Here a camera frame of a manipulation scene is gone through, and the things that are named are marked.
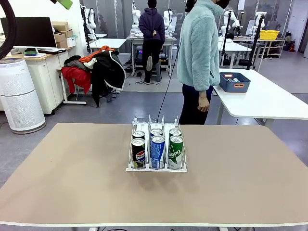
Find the teal fleece jacket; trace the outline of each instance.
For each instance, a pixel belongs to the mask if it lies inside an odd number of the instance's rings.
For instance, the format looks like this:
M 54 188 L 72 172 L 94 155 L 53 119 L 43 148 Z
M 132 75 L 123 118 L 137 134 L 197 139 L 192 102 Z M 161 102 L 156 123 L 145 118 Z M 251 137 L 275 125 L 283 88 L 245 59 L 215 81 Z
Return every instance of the teal fleece jacket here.
M 223 13 L 224 10 L 211 0 L 197 0 L 182 25 L 178 79 L 197 91 L 206 91 L 220 82 L 215 16 Z

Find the gray plastic bin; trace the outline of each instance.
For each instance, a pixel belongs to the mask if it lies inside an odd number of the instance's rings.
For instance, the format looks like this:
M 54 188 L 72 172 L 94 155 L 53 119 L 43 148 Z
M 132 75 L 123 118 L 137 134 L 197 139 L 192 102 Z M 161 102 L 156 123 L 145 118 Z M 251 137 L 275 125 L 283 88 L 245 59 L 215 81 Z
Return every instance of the gray plastic bin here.
M 246 93 L 248 91 L 248 87 L 250 84 L 250 80 L 247 79 L 240 73 L 220 73 L 220 86 L 223 88 L 225 92 L 230 93 Z

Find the white wall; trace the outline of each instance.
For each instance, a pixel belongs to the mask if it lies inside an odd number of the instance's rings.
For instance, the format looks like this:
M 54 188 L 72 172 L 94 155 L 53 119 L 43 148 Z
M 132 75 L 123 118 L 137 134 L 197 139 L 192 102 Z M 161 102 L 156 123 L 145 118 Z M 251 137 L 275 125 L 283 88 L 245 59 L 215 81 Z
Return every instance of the white wall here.
M 296 51 L 298 50 L 302 40 L 307 18 L 308 0 L 295 0 L 293 3 L 291 18 L 287 31 L 292 34 L 292 40 L 295 40 Z
M 72 0 L 70 10 L 64 8 L 60 3 L 53 4 L 50 0 L 10 0 L 16 17 L 49 17 L 52 21 L 66 21 L 69 28 L 77 35 L 76 47 L 69 51 L 69 55 L 86 55 L 86 39 L 83 30 L 83 21 L 80 11 L 79 0 Z M 0 7 L 0 17 L 5 17 Z

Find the person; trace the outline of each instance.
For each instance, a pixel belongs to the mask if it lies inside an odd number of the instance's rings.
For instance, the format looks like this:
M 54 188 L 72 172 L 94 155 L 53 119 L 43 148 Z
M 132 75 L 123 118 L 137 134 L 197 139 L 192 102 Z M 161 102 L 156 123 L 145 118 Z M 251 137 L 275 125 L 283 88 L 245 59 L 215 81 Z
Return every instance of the person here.
M 145 71 L 144 83 L 150 84 L 152 66 L 159 62 L 159 53 L 165 43 L 164 18 L 157 12 L 157 0 L 149 0 L 149 8 L 139 20 L 139 29 L 143 33 L 142 65 Z
M 230 0 L 188 0 L 180 35 L 178 79 L 184 104 L 180 124 L 204 125 L 213 86 L 220 82 L 218 30 L 215 17 Z

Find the person in teal fleece jacket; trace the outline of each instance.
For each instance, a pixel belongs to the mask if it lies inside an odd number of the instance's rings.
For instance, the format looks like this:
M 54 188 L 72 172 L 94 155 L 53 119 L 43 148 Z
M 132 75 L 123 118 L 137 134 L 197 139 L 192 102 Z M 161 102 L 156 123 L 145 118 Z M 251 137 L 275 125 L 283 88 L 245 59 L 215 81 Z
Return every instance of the person in teal fleece jacket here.
M 215 17 L 229 0 L 188 0 L 180 35 L 178 79 L 184 105 L 180 124 L 205 124 L 213 86 L 220 82 L 218 30 Z

